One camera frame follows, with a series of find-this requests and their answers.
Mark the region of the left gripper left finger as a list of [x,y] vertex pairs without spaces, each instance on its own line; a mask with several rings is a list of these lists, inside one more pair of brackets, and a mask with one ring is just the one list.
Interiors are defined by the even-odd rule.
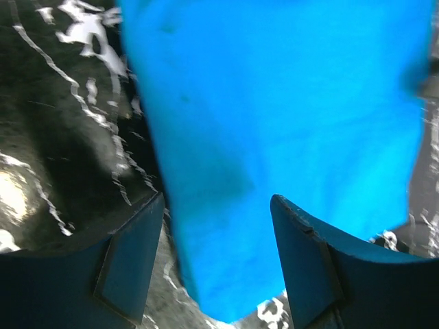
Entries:
[[164,207],[155,193],[52,250],[2,254],[1,327],[137,327]]

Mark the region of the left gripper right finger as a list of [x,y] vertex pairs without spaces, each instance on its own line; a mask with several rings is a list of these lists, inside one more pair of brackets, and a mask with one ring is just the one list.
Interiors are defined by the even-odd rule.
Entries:
[[437,328],[438,261],[358,239],[281,195],[270,210],[295,328]]

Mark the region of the blue t shirt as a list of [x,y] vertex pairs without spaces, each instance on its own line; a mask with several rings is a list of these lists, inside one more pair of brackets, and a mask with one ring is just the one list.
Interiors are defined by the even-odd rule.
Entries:
[[120,1],[180,275],[233,323],[285,288],[270,199],[359,239],[405,222],[434,1]]

